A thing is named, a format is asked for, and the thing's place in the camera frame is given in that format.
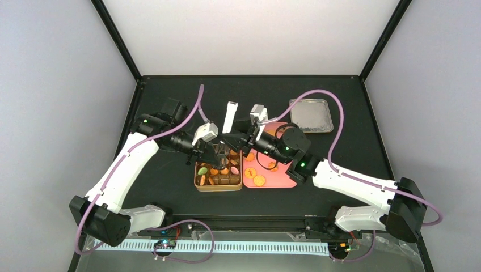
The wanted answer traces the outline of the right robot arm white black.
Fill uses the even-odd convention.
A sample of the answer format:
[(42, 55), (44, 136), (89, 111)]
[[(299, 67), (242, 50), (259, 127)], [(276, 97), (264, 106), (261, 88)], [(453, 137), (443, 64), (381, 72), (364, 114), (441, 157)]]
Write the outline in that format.
[(364, 203), (359, 207), (341, 206), (326, 218), (323, 229), (328, 236), (380, 230), (409, 243), (419, 240), (427, 203), (413, 180), (383, 180), (340, 167), (311, 153), (311, 142), (297, 125), (287, 123), (282, 128), (285, 131), (278, 136), (263, 132), (260, 125), (249, 120), (236, 121), (231, 131), (237, 141), (233, 147), (245, 153), (255, 150), (288, 165), (285, 173), (298, 184), (312, 179), (317, 188)]

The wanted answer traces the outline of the silver tin lid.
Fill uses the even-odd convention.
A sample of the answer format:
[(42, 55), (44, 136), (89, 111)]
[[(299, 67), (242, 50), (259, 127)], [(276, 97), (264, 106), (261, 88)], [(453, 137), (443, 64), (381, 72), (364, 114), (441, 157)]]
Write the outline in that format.
[(330, 133), (334, 129), (325, 99), (301, 99), (290, 110), (290, 119), (305, 134)]

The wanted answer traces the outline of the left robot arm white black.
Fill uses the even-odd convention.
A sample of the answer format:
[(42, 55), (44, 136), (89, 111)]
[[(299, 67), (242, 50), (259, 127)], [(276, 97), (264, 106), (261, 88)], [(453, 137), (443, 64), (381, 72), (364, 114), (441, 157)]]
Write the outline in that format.
[(108, 171), (84, 197), (75, 196), (70, 204), (78, 225), (78, 233), (116, 247), (127, 236), (149, 228), (158, 228), (169, 209), (156, 204), (124, 209), (123, 203), (133, 183), (147, 162), (161, 149), (181, 152), (193, 160), (222, 167), (224, 163), (211, 142), (218, 135), (212, 122), (199, 126), (194, 135), (182, 131), (199, 111), (199, 103), (191, 112), (177, 100), (168, 100), (162, 110), (142, 114), (131, 127), (130, 134)]

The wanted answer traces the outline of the green round cookie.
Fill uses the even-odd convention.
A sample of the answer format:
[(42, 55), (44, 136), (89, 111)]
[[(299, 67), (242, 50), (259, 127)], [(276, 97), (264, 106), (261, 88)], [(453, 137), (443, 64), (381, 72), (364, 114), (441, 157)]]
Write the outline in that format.
[(205, 174), (207, 174), (207, 173), (208, 173), (208, 167), (201, 167), (201, 168), (199, 168), (199, 170), (197, 171), (197, 174), (200, 175), (200, 176), (201, 176), (201, 175), (205, 175)]

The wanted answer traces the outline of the gold cookie tin box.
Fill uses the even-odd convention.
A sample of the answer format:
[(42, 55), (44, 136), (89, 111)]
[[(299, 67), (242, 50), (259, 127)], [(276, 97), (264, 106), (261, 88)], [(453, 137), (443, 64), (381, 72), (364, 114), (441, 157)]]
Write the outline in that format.
[[(200, 192), (230, 192), (241, 190), (243, 186), (242, 152), (230, 151), (227, 155), (228, 163), (222, 170), (215, 169), (206, 163), (196, 162), (194, 185)], [(198, 175), (201, 167), (208, 167), (208, 173)]]

